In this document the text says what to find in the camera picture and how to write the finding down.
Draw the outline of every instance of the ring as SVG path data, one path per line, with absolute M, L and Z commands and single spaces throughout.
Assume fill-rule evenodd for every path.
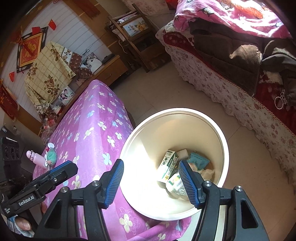
M 281 100 L 281 102 L 282 102 L 282 106 L 281 106 L 281 108 L 278 108 L 277 105 L 276 105 L 276 99 L 277 99 L 277 98 L 279 98 L 279 99 Z M 274 99 L 274 105 L 276 106 L 276 108 L 277 108 L 278 110 L 281 110 L 281 109 L 284 107 L 284 102 L 283 102 L 283 100 L 281 99 L 281 97 L 277 96 L 277 97 Z

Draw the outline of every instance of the keychain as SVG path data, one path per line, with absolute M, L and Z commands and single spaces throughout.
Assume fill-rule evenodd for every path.
M 276 105 L 276 100 L 277 100 L 277 98 L 279 98 L 279 99 L 282 101 L 282 106 L 281 106 L 281 108 L 278 108 L 278 106 Z M 287 104 L 287 103 L 288 103 L 288 102 L 287 102 L 286 97 L 285 97 L 285 90 L 283 90 L 283 91 L 281 92 L 281 96 L 277 96 L 277 97 L 274 99 L 274 104 L 275 104 L 275 106 L 276 106 L 277 109 L 281 110 L 281 109 L 284 107 L 284 105 Z

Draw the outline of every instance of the handle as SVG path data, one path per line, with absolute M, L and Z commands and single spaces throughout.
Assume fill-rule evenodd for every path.
M 105 80 L 109 79 L 111 77 L 112 74 L 110 74 Z

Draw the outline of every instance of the speaker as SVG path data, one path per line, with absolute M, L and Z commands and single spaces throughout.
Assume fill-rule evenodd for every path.
M 19 178 L 22 174 L 18 142 L 1 137 L 0 148 L 0 182 Z

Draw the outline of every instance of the framed picture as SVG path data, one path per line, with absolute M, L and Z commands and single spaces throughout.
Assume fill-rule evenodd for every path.
M 101 67 L 102 62 L 95 56 L 93 52 L 90 54 L 84 54 L 82 56 L 82 64 L 84 64 L 93 74 L 96 70 Z
M 32 63 L 37 58 L 40 51 L 45 46 L 45 39 L 47 34 L 48 26 L 41 28 L 41 32 L 35 35 L 29 33 L 22 37 L 23 45 L 26 45 L 26 48 L 23 45 L 18 45 L 17 48 L 17 73 L 29 69 L 32 66 Z
M 64 105 L 67 105 L 73 97 L 73 95 L 74 92 L 69 88 L 69 86 L 66 86 L 58 98 Z
M 124 30 L 129 36 L 134 36 L 148 28 L 146 22 L 142 17 L 130 21 L 126 25 L 123 25 Z

